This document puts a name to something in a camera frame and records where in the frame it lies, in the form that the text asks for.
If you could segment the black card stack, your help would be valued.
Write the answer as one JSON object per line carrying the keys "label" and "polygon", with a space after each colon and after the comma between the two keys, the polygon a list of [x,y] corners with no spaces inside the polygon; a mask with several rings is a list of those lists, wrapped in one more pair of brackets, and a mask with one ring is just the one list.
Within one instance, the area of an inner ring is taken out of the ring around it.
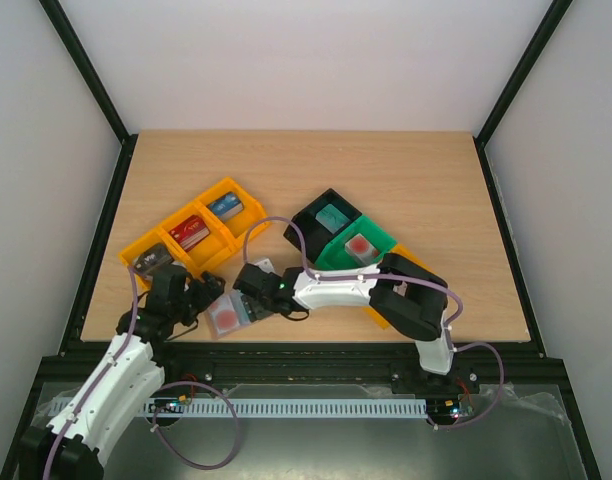
{"label": "black card stack", "polygon": [[132,261],[132,268],[141,278],[149,279],[158,268],[173,261],[174,258],[166,245],[158,242],[139,254]]}

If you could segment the teal card stack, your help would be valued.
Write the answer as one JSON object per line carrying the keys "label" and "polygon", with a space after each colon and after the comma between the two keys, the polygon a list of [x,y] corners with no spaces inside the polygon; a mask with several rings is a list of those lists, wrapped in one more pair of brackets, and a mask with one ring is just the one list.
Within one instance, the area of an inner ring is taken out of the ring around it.
{"label": "teal card stack", "polygon": [[319,210],[315,215],[315,219],[331,234],[342,230],[349,222],[349,218],[331,203]]}

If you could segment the blue card stack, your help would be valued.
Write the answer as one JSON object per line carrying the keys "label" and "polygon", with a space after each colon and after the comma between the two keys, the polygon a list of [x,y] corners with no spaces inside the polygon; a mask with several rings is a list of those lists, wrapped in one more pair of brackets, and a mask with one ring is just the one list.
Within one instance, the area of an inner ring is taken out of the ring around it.
{"label": "blue card stack", "polygon": [[244,205],[240,198],[232,191],[229,191],[207,205],[207,209],[225,223],[244,210]]}

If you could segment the red dot card stack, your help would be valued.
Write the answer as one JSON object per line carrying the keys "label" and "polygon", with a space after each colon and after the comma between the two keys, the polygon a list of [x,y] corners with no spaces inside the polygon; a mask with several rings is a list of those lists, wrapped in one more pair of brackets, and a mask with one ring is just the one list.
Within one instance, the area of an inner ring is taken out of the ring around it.
{"label": "red dot card stack", "polygon": [[344,249],[358,265],[370,265],[380,255],[379,250],[361,233],[351,237],[344,244]]}

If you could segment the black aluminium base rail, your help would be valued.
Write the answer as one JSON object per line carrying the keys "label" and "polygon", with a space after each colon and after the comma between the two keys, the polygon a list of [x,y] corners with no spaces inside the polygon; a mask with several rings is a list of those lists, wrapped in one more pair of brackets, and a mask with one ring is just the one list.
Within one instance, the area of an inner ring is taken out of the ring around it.
{"label": "black aluminium base rail", "polygon": [[395,344],[184,343],[165,346],[167,381],[190,374],[216,386],[244,383],[354,383],[388,385],[396,393],[448,394],[504,379],[514,385],[555,385],[570,390],[564,363],[531,343],[473,347],[453,359],[446,375],[422,370],[415,347]]}

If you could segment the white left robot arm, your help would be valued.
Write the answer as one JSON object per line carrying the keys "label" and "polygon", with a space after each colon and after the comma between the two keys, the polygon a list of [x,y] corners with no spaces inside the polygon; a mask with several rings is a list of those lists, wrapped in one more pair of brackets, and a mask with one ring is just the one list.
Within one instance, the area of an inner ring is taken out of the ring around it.
{"label": "white left robot arm", "polygon": [[225,290],[210,272],[169,264],[134,294],[102,359],[74,398],[44,427],[22,436],[22,479],[101,479],[117,442],[165,381],[161,349],[178,324],[190,327]]}

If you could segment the green storage bin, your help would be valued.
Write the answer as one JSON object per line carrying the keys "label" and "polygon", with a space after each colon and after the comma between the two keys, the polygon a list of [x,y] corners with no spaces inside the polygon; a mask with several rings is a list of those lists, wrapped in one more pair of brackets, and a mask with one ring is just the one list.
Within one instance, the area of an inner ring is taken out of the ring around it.
{"label": "green storage bin", "polygon": [[370,265],[396,245],[396,240],[362,215],[335,236],[315,261],[320,270],[344,270]]}

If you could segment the black storage bin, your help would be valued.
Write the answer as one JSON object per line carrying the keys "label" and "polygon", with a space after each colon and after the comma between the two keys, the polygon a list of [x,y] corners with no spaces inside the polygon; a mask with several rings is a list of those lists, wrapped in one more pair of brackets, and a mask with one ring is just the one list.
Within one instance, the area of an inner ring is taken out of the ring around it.
{"label": "black storage bin", "polygon": [[293,228],[293,225],[296,225],[303,236],[303,246],[305,247],[306,258],[314,265],[325,246],[343,230],[331,234],[316,221],[316,213],[329,203],[335,205],[349,218],[349,222],[343,229],[348,227],[362,215],[360,210],[348,202],[336,190],[329,188],[321,195],[317,196],[306,207],[298,211],[292,217],[291,224],[285,229],[283,234],[284,238],[288,240],[290,244],[300,249],[299,235]]}

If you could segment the yellow triple storage bin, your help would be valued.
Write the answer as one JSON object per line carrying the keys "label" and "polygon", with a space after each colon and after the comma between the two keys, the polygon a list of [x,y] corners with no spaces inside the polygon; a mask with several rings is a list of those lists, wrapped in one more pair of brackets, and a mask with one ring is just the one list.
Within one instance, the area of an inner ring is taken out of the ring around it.
{"label": "yellow triple storage bin", "polygon": [[197,277],[240,252],[270,226],[262,204],[225,177],[120,251],[142,289],[150,288],[153,268],[178,262]]}

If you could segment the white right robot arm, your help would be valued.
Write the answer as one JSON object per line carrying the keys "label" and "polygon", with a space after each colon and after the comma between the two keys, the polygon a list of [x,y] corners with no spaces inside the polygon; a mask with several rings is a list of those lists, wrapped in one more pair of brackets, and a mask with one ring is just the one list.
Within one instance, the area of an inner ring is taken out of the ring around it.
{"label": "white right robot arm", "polygon": [[457,379],[446,309],[461,300],[437,275],[396,254],[368,266],[322,271],[291,267],[281,275],[245,264],[234,288],[263,308],[296,321],[298,315],[327,307],[369,307],[401,335],[412,339],[424,384],[446,390]]}

